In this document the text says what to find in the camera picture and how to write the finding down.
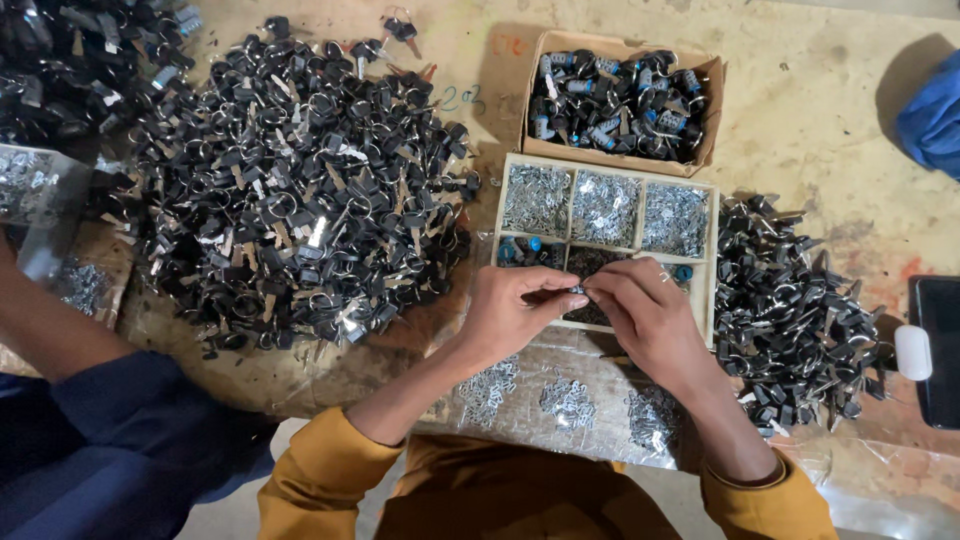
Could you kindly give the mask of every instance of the dark blue sleeve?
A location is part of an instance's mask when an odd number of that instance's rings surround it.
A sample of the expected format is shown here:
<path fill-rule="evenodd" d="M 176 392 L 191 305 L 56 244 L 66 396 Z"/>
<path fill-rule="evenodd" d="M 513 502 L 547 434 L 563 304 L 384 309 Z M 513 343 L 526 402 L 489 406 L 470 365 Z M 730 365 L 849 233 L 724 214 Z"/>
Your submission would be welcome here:
<path fill-rule="evenodd" d="M 85 444 L 0 486 L 4 538 L 172 538 L 192 504 L 274 465 L 276 422 L 215 401 L 169 356 L 118 358 L 50 397 Z"/>

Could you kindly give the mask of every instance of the yellow sleeve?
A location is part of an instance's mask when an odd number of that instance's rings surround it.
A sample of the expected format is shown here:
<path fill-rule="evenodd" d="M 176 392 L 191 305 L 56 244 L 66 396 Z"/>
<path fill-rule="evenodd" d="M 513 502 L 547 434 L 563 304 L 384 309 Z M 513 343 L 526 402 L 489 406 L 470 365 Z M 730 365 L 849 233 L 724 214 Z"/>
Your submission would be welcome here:
<path fill-rule="evenodd" d="M 704 509 L 730 540 L 836 540 L 827 501 L 803 471 L 779 450 L 783 477 L 771 485 L 742 487 L 702 467 Z"/>
<path fill-rule="evenodd" d="M 259 540 L 353 538 L 357 503 L 402 452 L 357 431 L 340 408 L 319 414 L 290 439 L 257 494 Z"/>

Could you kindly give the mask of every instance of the cardboard box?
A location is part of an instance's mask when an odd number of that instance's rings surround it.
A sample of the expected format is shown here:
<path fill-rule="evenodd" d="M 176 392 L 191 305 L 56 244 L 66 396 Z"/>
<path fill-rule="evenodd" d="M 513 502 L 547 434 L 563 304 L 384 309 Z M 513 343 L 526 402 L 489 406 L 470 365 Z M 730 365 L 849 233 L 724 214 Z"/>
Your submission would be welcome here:
<path fill-rule="evenodd" d="M 620 61 L 635 60 L 644 53 L 669 49 L 677 54 L 679 69 L 693 69 L 704 81 L 704 94 L 707 96 L 707 110 L 703 115 L 704 140 L 697 149 L 696 160 L 690 165 L 676 161 L 646 160 L 628 156 L 615 156 L 599 150 L 573 148 L 563 144 L 546 142 L 527 136 L 527 121 L 530 107 L 530 92 L 540 70 L 540 56 L 543 53 L 557 51 L 575 51 L 588 49 L 597 56 L 617 59 Z M 540 36 L 537 42 L 537 52 L 534 55 L 534 64 L 527 81 L 526 102 L 523 106 L 523 123 L 520 130 L 520 139 L 517 148 L 523 154 L 545 156 L 558 160 L 573 160 L 583 163 L 596 163 L 608 167 L 647 171 L 671 176 L 690 178 L 704 165 L 713 163 L 713 144 L 720 129 L 720 116 L 723 109 L 724 69 L 720 57 L 706 53 L 684 51 L 681 49 L 660 45 L 628 45 L 625 39 L 616 37 L 592 36 L 590 34 L 576 34 L 559 30 L 550 30 Z"/>

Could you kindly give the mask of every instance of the person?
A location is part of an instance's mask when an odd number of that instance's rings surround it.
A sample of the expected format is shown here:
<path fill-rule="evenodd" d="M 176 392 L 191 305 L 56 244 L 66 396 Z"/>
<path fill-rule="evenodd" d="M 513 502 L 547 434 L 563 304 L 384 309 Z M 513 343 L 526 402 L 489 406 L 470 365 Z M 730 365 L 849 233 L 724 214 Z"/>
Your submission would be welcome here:
<path fill-rule="evenodd" d="M 454 435 L 412 435 L 454 384 L 522 349 L 588 302 L 580 280 L 544 267 L 482 268 L 463 328 L 344 412 L 290 441 L 258 494 L 261 540 L 353 538 L 357 503 L 406 448 L 406 474 L 376 538 L 679 538 L 653 500 L 609 462 Z M 810 480 L 771 450 L 707 351 L 683 292 L 652 258 L 584 280 L 633 362 L 686 408 L 705 447 L 704 506 L 728 538 L 835 539 Z M 528 302 L 531 295 L 542 302 Z"/>
<path fill-rule="evenodd" d="M 0 538 L 177 535 L 194 503 L 270 474 L 276 420 L 222 405 L 16 269 L 0 229 Z"/>

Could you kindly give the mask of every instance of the hand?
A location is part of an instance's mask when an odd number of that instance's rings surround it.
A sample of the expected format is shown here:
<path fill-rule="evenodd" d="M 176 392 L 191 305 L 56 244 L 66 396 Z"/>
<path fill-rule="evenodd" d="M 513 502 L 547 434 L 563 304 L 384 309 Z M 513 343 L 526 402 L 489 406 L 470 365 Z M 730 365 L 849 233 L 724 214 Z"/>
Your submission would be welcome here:
<path fill-rule="evenodd" d="M 704 345 L 690 302 L 653 258 L 608 264 L 584 281 L 631 360 L 689 406 L 704 390 L 730 392 L 727 375 Z"/>
<path fill-rule="evenodd" d="M 7 274 L 16 271 L 16 253 L 7 240 L 7 231 L 0 227 L 0 273 Z"/>
<path fill-rule="evenodd" d="M 553 293 L 543 302 L 531 305 L 523 296 L 543 291 L 564 291 L 580 278 L 545 266 L 497 268 L 485 266 L 477 273 L 467 320 L 456 339 L 470 351 L 471 364 L 466 376 L 516 353 L 554 319 L 586 306 L 582 294 Z"/>

